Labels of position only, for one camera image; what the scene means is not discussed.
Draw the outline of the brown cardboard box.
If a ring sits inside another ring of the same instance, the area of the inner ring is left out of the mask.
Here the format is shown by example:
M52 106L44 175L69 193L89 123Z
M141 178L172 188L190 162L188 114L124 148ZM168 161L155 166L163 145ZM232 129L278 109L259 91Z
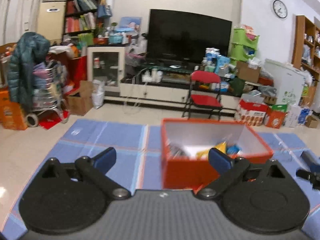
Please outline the brown cardboard box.
M236 63L235 75L248 82L257 83L260 76L261 67L251 66L247 62L238 61Z

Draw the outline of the green plastic drawer unit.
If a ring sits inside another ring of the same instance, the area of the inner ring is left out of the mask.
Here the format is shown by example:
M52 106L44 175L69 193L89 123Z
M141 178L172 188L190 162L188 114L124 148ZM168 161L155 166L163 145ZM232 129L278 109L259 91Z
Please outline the green plastic drawer unit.
M233 61L248 62L256 55L259 35L253 35L242 28L233 29L229 57Z

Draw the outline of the red white gift box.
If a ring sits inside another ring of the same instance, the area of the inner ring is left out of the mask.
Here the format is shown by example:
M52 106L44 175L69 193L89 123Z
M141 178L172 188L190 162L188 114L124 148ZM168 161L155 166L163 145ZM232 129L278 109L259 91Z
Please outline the red white gift box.
M264 103L248 102L241 99L237 106L234 118L241 124L261 126L267 109L268 105Z

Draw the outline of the metal trolley cart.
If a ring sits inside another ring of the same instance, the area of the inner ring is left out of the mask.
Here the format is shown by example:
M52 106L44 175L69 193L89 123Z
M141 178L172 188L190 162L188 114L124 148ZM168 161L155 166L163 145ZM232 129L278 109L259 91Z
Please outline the metal trolley cart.
M33 68L33 107L25 117L29 127L37 127L44 114L56 114L58 121L65 124L69 119L63 87L67 81L67 68L60 61L50 60Z

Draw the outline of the round wall clock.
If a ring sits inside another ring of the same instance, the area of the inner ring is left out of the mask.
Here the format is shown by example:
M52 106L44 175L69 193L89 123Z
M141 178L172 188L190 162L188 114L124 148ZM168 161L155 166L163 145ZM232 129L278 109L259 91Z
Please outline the round wall clock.
M286 5L281 0L274 0L272 3L272 9L278 18L287 18L288 11Z

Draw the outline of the red folding chair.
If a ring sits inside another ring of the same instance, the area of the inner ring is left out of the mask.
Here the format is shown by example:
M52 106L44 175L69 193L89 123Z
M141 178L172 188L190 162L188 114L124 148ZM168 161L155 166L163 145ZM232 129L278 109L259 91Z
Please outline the red folding chair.
M193 106L207 109L209 119L215 114L220 121L223 105L221 103L221 78L217 74L204 70L196 70L191 73L182 117L187 114L190 119Z

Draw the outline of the white chest freezer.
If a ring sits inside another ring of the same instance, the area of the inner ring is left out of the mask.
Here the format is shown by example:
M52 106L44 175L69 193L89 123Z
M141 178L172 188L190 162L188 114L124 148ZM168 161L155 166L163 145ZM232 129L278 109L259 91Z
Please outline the white chest freezer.
M305 85L303 72L271 59L264 62L264 70L273 77L273 86L276 88L276 105L298 105Z

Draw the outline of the white tv stand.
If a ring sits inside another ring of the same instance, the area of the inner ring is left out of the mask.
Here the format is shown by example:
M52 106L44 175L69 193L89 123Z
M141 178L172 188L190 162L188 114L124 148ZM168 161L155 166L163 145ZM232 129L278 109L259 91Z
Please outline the white tv stand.
M120 96L136 99L146 105L183 108L187 100L191 72L143 64L133 77L125 76L119 83Z

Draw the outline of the orange carton on floor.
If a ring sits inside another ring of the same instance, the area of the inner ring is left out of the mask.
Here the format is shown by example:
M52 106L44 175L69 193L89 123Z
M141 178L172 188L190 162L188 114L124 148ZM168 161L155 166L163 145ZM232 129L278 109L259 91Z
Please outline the orange carton on floor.
M10 101L7 88L1 88L1 124L5 129L23 131L28 128L22 107Z

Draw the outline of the open brown floor box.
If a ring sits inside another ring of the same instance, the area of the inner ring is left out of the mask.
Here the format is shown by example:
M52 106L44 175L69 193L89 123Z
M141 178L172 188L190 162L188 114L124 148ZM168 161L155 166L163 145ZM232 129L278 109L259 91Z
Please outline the open brown floor box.
M84 116L93 108L92 92L91 81L80 81L80 87L68 94L68 109L72 115Z

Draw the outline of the wooden shelf right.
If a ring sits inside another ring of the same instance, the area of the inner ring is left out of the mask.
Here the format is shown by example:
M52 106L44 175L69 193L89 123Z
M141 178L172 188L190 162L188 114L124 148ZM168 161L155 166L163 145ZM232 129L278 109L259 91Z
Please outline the wooden shelf right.
M307 70L319 83L319 27L304 15L296 16L292 64Z

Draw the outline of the dark green down jacket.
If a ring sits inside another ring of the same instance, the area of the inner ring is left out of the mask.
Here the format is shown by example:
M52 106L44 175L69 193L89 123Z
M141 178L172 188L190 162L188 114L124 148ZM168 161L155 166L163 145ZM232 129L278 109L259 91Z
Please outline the dark green down jacket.
M26 113L33 107L33 67L45 61L50 41L35 32L24 33L10 57L7 81L10 100Z

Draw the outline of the black flat television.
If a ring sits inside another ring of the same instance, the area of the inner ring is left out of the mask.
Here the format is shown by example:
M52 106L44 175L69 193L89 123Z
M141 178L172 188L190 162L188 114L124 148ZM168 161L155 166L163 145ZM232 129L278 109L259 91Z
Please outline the black flat television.
M147 58L199 63L207 48L226 56L232 22L191 12L151 9Z

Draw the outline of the orange cardboard box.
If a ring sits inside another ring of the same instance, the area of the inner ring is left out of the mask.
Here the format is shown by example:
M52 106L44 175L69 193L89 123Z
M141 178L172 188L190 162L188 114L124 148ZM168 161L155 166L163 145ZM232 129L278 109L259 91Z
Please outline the orange cardboard box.
M162 185L165 189L194 189L208 185L223 173L225 163L219 157L198 158L226 143L240 152L231 158L244 157L254 164L265 163L273 151L251 127L235 121L208 119L163 119L161 123Z

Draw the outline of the white air conditioner unit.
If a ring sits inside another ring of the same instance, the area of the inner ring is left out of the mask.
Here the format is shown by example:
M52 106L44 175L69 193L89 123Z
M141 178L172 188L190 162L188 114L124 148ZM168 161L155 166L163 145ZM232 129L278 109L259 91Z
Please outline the white air conditioner unit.
M61 43L67 0L41 0L36 32L50 41Z

